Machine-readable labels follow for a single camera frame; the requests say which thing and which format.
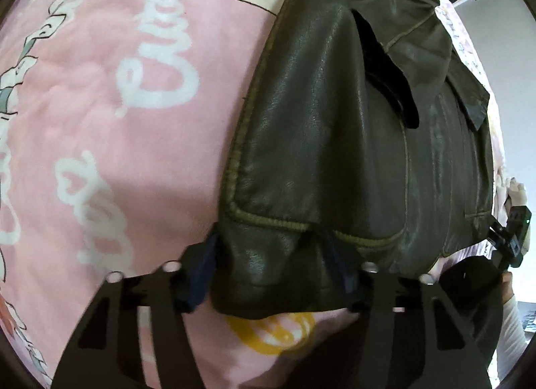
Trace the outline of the white sleeved right forearm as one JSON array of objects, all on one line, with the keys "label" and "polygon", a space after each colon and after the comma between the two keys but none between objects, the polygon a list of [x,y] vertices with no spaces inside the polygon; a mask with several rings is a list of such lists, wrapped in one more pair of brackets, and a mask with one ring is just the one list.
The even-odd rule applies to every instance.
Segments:
[{"label": "white sleeved right forearm", "polygon": [[502,273],[502,325],[497,345],[497,373],[502,381],[513,370],[526,348],[518,304],[513,292],[513,274]]}]

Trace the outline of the person's right hand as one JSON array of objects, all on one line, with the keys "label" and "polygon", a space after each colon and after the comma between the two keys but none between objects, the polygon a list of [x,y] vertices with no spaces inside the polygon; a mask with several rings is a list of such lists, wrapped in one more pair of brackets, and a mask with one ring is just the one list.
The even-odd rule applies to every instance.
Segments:
[{"label": "person's right hand", "polygon": [[507,197],[505,201],[507,213],[510,213],[513,207],[526,206],[527,201],[528,198],[524,184],[515,178],[510,178],[507,185]]}]

